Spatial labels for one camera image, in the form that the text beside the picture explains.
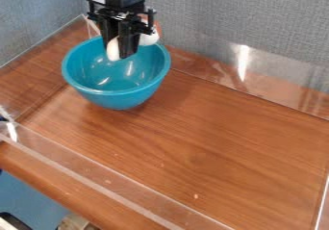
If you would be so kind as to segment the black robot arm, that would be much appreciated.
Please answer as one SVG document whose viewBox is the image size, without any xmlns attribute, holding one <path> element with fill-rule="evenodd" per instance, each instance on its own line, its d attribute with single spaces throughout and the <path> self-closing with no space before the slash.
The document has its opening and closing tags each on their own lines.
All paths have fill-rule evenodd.
<svg viewBox="0 0 329 230">
<path fill-rule="evenodd" d="M 139 49 L 140 37 L 158 41 L 154 24 L 155 9 L 146 6 L 146 0 L 85 0 L 88 3 L 87 18 L 100 30 L 107 56 L 118 61 L 132 56 Z"/>
</svg>

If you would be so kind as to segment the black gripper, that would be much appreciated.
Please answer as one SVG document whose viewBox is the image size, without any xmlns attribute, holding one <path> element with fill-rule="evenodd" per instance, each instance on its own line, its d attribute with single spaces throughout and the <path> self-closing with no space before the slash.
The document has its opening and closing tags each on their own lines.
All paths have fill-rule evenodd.
<svg viewBox="0 0 329 230">
<path fill-rule="evenodd" d="M 96 22 L 104 45 L 118 36 L 119 57 L 126 59 L 138 51 L 140 34 L 154 30 L 156 11 L 146 0 L 85 0 L 88 18 Z"/>
</svg>

